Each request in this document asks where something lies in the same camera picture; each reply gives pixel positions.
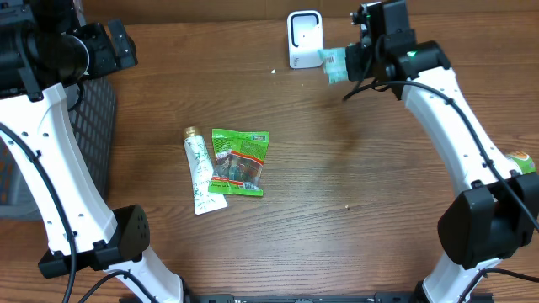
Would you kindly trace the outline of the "teal tissue pack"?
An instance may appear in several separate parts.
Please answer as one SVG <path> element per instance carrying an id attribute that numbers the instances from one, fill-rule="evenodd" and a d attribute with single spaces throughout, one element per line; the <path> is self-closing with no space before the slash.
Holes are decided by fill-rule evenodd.
<path id="1" fill-rule="evenodd" d="M 319 50 L 318 55 L 330 84 L 349 80 L 344 47 Z"/>

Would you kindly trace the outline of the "green snack bag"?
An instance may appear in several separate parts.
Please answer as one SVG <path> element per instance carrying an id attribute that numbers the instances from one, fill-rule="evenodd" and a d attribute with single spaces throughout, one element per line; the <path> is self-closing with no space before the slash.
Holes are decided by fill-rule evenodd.
<path id="1" fill-rule="evenodd" d="M 262 197 L 260 177 L 270 143 L 268 131 L 213 129 L 216 165 L 209 190 L 215 194 Z"/>

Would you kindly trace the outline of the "white tube with gold cap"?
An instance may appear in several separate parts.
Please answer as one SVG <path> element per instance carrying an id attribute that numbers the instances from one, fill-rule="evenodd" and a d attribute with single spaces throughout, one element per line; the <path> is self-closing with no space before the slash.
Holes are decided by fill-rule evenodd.
<path id="1" fill-rule="evenodd" d="M 204 215 L 227 208 L 228 203 L 223 194 L 209 191 L 214 168 L 205 140 L 194 126 L 184 129 L 184 149 L 192 180 L 195 214 Z"/>

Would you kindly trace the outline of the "green instant noodle cup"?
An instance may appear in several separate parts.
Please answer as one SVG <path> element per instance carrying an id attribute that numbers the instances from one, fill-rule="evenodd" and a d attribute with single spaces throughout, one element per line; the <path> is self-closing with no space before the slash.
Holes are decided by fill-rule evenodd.
<path id="1" fill-rule="evenodd" d="M 525 152 L 512 151 L 505 155 L 505 157 L 513 162 L 518 167 L 520 174 L 528 174 L 536 172 L 536 165 L 532 158 Z"/>

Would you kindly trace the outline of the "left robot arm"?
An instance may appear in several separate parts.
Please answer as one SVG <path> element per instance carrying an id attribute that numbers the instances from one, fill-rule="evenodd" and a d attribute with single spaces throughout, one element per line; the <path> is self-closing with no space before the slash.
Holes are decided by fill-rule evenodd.
<path id="1" fill-rule="evenodd" d="M 85 24 L 72 1 L 1 4 L 1 137 L 40 211 L 48 279 L 92 268 L 141 301 L 191 302 L 185 282 L 152 250 L 140 205 L 112 210 L 83 160 L 68 117 L 67 88 L 137 64 L 124 25 Z"/>

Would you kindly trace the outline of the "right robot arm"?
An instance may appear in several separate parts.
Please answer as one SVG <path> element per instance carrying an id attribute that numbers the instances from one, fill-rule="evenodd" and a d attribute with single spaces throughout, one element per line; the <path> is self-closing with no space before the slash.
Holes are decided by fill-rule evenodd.
<path id="1" fill-rule="evenodd" d="M 345 50 L 356 91 L 391 91 L 421 123 L 450 175 L 455 199 L 437 224 L 443 254 L 412 302 L 470 302 L 502 260 L 538 229 L 538 176 L 488 137 L 434 41 L 420 43 L 404 1 L 362 4 L 351 14 L 360 41 Z"/>

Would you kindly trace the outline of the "white barcode scanner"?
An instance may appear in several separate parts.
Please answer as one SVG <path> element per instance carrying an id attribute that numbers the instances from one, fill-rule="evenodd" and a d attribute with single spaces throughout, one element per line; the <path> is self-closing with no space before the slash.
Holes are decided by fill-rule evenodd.
<path id="1" fill-rule="evenodd" d="M 317 68 L 323 64 L 323 19 L 316 10 L 295 11 L 287 17 L 289 63 L 292 69 Z"/>

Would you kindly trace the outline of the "gray plastic shopping basket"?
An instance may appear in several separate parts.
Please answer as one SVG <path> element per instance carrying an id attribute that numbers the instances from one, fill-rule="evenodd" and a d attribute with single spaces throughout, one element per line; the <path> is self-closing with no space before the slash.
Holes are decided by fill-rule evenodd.
<path id="1" fill-rule="evenodd" d="M 80 88 L 66 89 L 68 117 L 91 178 L 102 198 L 108 194 L 110 149 L 112 146 L 117 98 L 105 77 L 83 83 L 84 99 L 77 104 Z M 1 217 L 19 221 L 39 221 L 39 208 L 19 167 L 1 142 Z"/>

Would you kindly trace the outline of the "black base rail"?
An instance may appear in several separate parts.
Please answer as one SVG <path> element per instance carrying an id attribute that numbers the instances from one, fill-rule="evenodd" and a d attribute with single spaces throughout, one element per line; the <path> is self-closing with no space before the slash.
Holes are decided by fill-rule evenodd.
<path id="1" fill-rule="evenodd" d="M 319 297 L 234 297 L 233 295 L 195 295 L 187 299 L 194 303 L 409 303 L 411 292 L 382 292 L 360 296 L 319 296 Z"/>

